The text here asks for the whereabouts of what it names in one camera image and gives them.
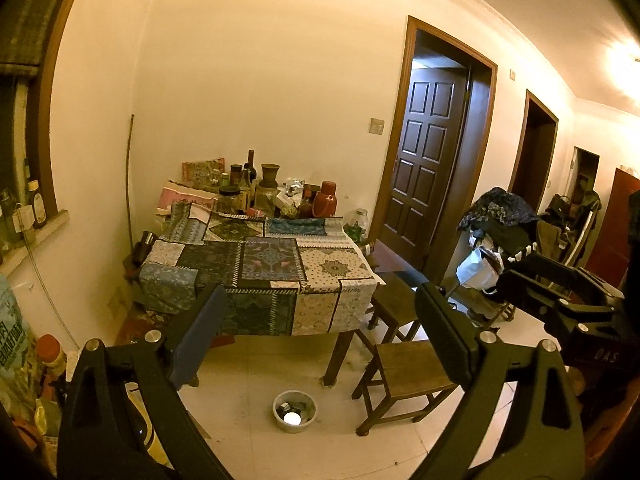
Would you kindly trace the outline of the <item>white plastic bag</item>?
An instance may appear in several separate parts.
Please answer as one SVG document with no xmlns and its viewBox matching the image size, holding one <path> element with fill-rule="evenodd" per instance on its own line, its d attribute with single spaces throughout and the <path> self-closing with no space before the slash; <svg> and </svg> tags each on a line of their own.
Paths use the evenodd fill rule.
<svg viewBox="0 0 640 480">
<path fill-rule="evenodd" d="M 503 269 L 499 254 L 477 247 L 457 266 L 456 277 L 465 288 L 485 290 L 497 284 Z"/>
</svg>

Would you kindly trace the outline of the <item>pile of dark clothes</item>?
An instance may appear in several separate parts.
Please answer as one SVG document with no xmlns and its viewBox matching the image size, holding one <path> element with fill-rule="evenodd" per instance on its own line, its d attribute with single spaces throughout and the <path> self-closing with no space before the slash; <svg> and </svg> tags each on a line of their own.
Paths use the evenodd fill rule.
<svg viewBox="0 0 640 480">
<path fill-rule="evenodd" d="M 478 240 L 488 235 L 494 244 L 514 256 L 536 242 L 538 214 L 525 200 L 495 186 L 465 211 L 458 230 Z"/>
</svg>

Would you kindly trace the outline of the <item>wooden stool near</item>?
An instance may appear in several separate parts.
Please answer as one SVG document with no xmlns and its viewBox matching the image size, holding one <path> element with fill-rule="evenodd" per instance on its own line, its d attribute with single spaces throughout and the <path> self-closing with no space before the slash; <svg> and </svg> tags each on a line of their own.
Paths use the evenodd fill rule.
<svg viewBox="0 0 640 480">
<path fill-rule="evenodd" d="M 414 424 L 438 408 L 458 388 L 442 366 L 431 341 L 377 344 L 372 360 L 352 392 L 352 400 L 362 399 L 366 419 L 355 430 L 365 437 L 374 426 L 410 419 Z M 420 410 L 388 416 L 400 401 L 424 398 Z"/>
</svg>

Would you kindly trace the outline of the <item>dark wooden panel door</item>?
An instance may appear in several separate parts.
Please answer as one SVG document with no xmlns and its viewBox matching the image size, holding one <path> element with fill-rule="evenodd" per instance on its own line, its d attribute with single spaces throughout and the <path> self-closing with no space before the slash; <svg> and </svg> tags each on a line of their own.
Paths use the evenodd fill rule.
<svg viewBox="0 0 640 480">
<path fill-rule="evenodd" d="M 456 158 L 466 90 L 462 68 L 411 72 L 390 199 L 378 239 L 423 266 Z"/>
</svg>

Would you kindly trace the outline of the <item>patchwork patterned tablecloth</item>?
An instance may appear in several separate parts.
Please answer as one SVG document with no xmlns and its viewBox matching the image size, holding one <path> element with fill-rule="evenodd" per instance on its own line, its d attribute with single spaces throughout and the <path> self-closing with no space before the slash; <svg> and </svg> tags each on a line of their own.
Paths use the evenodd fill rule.
<svg viewBox="0 0 640 480">
<path fill-rule="evenodd" d="M 339 218 L 252 218 L 175 202 L 139 283 L 148 306 L 166 314 L 221 285 L 225 333 L 307 336 L 357 328 L 384 282 Z"/>
</svg>

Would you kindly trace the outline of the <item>potted green plant jar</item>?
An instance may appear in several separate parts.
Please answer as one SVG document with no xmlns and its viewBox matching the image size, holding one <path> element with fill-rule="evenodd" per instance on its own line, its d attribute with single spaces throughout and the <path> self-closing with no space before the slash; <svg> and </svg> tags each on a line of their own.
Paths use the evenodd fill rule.
<svg viewBox="0 0 640 480">
<path fill-rule="evenodd" d="M 351 240 L 353 240 L 355 243 L 361 243 L 363 240 L 364 234 L 366 234 L 366 229 L 357 223 L 345 224 L 344 231 L 347 234 L 347 236 Z"/>
</svg>

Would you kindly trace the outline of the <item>glass jar white lid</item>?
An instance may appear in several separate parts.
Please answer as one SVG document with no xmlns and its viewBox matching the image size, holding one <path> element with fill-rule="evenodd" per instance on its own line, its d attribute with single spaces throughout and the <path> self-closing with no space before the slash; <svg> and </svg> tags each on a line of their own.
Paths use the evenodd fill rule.
<svg viewBox="0 0 640 480">
<path fill-rule="evenodd" d="M 357 208 L 352 216 L 352 225 L 355 228 L 360 229 L 361 232 L 366 232 L 369 226 L 369 214 L 367 209 Z"/>
</svg>

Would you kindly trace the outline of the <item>pink patterned box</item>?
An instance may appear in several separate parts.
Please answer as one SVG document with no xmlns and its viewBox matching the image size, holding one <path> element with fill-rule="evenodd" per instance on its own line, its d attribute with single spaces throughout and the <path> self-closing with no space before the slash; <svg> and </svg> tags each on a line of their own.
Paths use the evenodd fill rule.
<svg viewBox="0 0 640 480">
<path fill-rule="evenodd" d="M 197 204 L 206 210 L 212 210 L 216 204 L 217 195 L 212 192 L 191 188 L 190 186 L 168 180 L 160 191 L 160 199 L 155 209 L 156 214 L 167 216 L 171 212 L 172 204 L 183 202 Z"/>
</svg>

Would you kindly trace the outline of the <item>black lid glass jar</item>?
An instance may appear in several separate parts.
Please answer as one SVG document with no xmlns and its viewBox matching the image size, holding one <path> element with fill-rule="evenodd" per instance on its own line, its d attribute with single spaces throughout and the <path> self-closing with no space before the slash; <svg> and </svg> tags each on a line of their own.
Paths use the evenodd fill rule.
<svg viewBox="0 0 640 480">
<path fill-rule="evenodd" d="M 218 193 L 218 214 L 236 214 L 239 211 L 239 198 L 240 188 L 237 185 L 222 186 Z"/>
</svg>

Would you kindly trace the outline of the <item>clear liquor bottle yellow label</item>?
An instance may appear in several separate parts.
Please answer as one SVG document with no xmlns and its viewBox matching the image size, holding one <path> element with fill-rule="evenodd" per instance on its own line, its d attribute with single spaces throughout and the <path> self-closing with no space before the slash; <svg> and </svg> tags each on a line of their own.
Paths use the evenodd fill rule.
<svg viewBox="0 0 640 480">
<path fill-rule="evenodd" d="M 250 206 L 250 193 L 252 192 L 252 186 L 250 185 L 250 172 L 247 168 L 244 168 L 241 172 L 239 191 L 239 210 L 246 211 Z"/>
</svg>

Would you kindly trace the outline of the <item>large clear glass jar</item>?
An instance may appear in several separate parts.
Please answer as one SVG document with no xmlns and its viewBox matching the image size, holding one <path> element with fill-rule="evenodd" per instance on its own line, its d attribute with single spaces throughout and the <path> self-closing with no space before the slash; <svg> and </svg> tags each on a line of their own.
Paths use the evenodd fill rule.
<svg viewBox="0 0 640 480">
<path fill-rule="evenodd" d="M 254 207 L 264 213 L 266 217 L 273 218 L 276 215 L 274 199 L 279 190 L 277 188 L 264 188 L 258 185 L 255 192 Z"/>
</svg>

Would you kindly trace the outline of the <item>white labelled small box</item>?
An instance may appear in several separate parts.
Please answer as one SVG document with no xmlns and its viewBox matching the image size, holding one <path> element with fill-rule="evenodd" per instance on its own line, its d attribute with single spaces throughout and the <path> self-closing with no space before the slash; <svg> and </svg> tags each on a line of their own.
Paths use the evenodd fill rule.
<svg viewBox="0 0 640 480">
<path fill-rule="evenodd" d="M 292 196 L 288 196 L 285 192 L 280 191 L 274 196 L 273 203 L 280 209 L 296 209 L 295 202 Z"/>
</svg>

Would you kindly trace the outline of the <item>red cap sauce bottle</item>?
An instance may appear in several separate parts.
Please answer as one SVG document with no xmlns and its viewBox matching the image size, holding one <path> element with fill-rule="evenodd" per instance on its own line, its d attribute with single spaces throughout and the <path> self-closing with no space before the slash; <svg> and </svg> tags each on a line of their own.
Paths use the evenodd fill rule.
<svg viewBox="0 0 640 480">
<path fill-rule="evenodd" d="M 312 203 L 309 194 L 304 194 L 302 200 L 300 201 L 297 218 L 299 219 L 310 219 L 314 216 L 312 213 Z"/>
</svg>

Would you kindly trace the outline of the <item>brown clay vase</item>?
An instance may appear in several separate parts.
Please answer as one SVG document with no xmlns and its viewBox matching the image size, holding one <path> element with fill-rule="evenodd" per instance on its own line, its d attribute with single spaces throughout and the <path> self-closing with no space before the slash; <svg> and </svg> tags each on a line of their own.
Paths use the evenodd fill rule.
<svg viewBox="0 0 640 480">
<path fill-rule="evenodd" d="M 271 162 L 265 162 L 262 164 L 262 180 L 259 181 L 258 185 L 262 188 L 277 188 L 278 181 L 277 175 L 280 166 L 278 164 L 272 164 Z"/>
</svg>

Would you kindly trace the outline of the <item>wall light switch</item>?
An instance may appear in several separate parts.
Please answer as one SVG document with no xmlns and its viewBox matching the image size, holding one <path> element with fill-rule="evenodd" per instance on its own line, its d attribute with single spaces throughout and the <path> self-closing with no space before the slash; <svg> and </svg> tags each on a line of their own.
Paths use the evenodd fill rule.
<svg viewBox="0 0 640 480">
<path fill-rule="evenodd" d="M 369 132 L 372 134 L 376 134 L 377 136 L 382 136 L 385 128 L 385 120 L 380 118 L 372 117 L 370 119 L 369 124 Z"/>
</svg>

